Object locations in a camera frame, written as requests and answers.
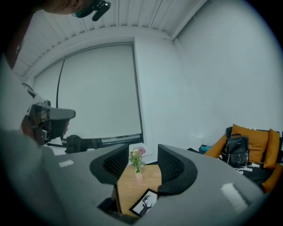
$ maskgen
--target blue object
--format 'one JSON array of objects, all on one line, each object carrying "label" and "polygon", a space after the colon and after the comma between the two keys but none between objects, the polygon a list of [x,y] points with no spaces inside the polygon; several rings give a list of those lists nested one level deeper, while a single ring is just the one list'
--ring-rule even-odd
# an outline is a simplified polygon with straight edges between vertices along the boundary
[{"label": "blue object", "polygon": [[211,148],[211,146],[201,146],[200,150],[201,151],[208,151]]}]

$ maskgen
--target camera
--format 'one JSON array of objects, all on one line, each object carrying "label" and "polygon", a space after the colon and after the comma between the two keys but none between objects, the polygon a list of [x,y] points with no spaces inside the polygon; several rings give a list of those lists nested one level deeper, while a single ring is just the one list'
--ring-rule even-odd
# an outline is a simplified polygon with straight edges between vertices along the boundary
[{"label": "camera", "polygon": [[96,11],[92,17],[92,20],[98,21],[110,9],[110,7],[110,2],[106,2],[104,0],[90,0],[84,9],[75,12],[73,16],[83,18],[90,15],[93,11]]}]

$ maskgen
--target ceiling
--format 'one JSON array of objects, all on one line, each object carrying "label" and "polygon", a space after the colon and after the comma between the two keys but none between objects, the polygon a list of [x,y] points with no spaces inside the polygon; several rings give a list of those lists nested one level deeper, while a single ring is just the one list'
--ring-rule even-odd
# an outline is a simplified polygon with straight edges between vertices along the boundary
[{"label": "ceiling", "polygon": [[25,79],[38,60],[72,37],[104,27],[137,26],[163,31],[172,40],[206,0],[108,0],[111,8],[97,22],[45,11],[34,14],[13,68]]}]

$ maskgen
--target black backpack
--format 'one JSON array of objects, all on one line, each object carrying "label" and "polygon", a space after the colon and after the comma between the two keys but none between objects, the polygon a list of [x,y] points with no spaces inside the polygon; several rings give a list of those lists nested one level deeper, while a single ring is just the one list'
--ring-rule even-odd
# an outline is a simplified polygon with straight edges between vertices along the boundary
[{"label": "black backpack", "polygon": [[229,130],[226,130],[226,136],[223,161],[232,167],[246,166],[249,162],[249,138],[242,134],[231,135]]}]

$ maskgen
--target orange cushion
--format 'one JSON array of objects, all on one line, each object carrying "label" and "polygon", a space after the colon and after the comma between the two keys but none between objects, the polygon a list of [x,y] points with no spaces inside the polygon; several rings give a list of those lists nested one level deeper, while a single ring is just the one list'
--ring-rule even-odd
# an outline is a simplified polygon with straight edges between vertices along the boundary
[{"label": "orange cushion", "polygon": [[264,168],[273,169],[275,167],[279,151],[279,139],[279,133],[270,129],[264,161]]},{"label": "orange cushion", "polygon": [[262,183],[262,188],[264,192],[271,192],[275,188],[277,182],[280,179],[282,172],[283,172],[283,166],[277,163],[271,176],[264,183]]},{"label": "orange cushion", "polygon": [[206,153],[205,155],[211,156],[213,158],[218,158],[218,156],[221,154],[222,149],[224,148],[226,144],[226,135],[224,134],[216,143],[213,145]]},{"label": "orange cushion", "polygon": [[240,133],[249,138],[249,162],[261,163],[262,156],[268,143],[268,132],[251,130],[233,124],[232,133]]}]

